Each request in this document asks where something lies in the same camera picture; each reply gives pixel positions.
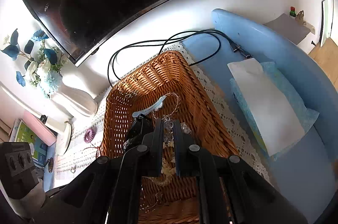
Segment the bolt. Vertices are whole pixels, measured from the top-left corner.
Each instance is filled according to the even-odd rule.
[[[239,163],[240,158],[237,155],[232,155],[232,156],[229,157],[229,160],[230,160],[230,162],[237,164],[237,163]]]
[[[189,146],[190,151],[199,151],[199,149],[200,149],[199,145],[193,144]]]
[[[139,152],[143,152],[143,151],[146,151],[148,149],[148,147],[146,145],[138,145],[137,146],[137,150]]]
[[[107,156],[100,156],[98,159],[96,159],[96,161],[97,161],[99,164],[104,164],[104,163],[107,163],[108,157],[107,157]]]

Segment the wooden floor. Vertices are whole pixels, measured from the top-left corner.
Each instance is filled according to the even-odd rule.
[[[318,43],[309,56],[323,69],[338,90],[338,46],[334,41],[327,38],[322,47]]]

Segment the white flower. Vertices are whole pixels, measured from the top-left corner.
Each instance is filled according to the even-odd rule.
[[[47,58],[39,64],[37,75],[40,77],[40,79],[42,79],[47,75],[49,70],[50,70],[50,62]]]
[[[27,71],[25,74],[25,79],[26,80],[31,80],[31,81],[35,81],[36,80],[36,75],[33,74],[33,72],[35,72],[38,68],[38,63],[33,61],[30,63],[30,65],[27,67]]]

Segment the white vase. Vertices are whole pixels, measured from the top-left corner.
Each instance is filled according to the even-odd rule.
[[[87,92],[66,86],[63,82],[50,99],[65,107],[74,117],[92,117],[97,112],[97,102]]]

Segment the small bottle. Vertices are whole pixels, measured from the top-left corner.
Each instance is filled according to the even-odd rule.
[[[295,8],[293,6],[291,6],[291,10],[290,10],[290,17],[295,19],[296,18],[296,12],[295,12]]]

